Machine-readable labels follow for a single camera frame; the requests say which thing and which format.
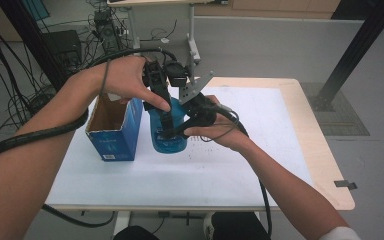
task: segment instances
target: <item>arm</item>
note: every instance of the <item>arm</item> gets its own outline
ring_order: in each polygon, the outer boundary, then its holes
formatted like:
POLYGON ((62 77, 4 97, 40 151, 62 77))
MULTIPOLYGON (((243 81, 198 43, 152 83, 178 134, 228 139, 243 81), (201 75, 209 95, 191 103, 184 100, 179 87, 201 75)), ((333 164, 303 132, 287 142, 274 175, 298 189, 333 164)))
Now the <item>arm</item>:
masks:
MULTIPOLYGON (((145 88, 145 60, 125 57, 110 64, 105 92, 121 102, 141 98, 163 110, 169 105, 145 88)), ((16 135, 62 126, 79 118, 99 94, 105 64, 72 76, 58 94, 16 135)), ((46 200, 74 132, 23 145, 0 154, 0 239, 22 239, 46 200)))
MULTIPOLYGON (((214 138, 228 131, 232 124, 221 116, 216 123, 212 127, 189 128, 184 133, 214 138)), ((319 239, 336 227, 348 226, 319 192, 279 165, 239 130, 215 141, 239 152, 248 161, 288 220, 306 239, 319 239)))

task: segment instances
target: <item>blue bottle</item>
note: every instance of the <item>blue bottle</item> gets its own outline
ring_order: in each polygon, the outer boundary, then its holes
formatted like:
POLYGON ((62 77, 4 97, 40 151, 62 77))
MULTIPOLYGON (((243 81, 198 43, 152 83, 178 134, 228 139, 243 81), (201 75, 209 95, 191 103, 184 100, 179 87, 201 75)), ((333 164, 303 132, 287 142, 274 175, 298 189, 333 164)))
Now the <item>blue bottle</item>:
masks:
MULTIPOLYGON (((148 112, 151 121, 151 138, 154 149, 160 153, 178 153, 183 151, 186 148, 187 140, 180 136, 169 139, 162 137, 160 116, 155 109, 149 110, 148 112)), ((186 112, 183 107, 180 106, 179 100, 175 98, 171 98, 171 115, 174 127, 177 127, 184 122, 186 112)))

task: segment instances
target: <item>white sleeve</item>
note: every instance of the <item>white sleeve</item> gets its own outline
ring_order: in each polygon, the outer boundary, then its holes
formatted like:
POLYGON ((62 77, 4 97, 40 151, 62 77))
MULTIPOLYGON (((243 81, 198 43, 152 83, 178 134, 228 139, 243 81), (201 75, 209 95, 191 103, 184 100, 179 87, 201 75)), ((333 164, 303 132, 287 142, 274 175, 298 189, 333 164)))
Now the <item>white sleeve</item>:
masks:
POLYGON ((357 233, 349 227, 337 227, 323 235, 320 240, 361 240, 357 233))

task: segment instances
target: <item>right hand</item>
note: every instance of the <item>right hand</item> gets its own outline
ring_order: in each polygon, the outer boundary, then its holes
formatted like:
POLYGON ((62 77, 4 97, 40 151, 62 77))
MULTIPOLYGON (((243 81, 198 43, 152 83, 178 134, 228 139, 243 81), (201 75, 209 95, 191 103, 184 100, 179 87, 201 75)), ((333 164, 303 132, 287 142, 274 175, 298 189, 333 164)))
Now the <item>right hand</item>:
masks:
MULTIPOLYGON (((220 103, 215 96, 207 97, 214 103, 220 103)), ((203 136, 213 139, 216 143, 234 151, 240 151, 240 149, 250 140, 245 134, 239 131, 234 123, 220 114, 217 114, 217 119, 212 126, 191 127, 186 129, 183 133, 186 136, 203 136)))

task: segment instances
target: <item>blue and white box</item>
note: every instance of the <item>blue and white box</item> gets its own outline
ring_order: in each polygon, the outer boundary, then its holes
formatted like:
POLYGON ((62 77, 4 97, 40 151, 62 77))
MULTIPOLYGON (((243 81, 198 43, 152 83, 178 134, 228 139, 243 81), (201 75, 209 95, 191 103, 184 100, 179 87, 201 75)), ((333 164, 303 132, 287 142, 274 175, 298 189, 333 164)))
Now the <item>blue and white box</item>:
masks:
POLYGON ((127 104, 97 98, 86 134, 104 161, 133 161, 142 117, 142 101, 127 104))

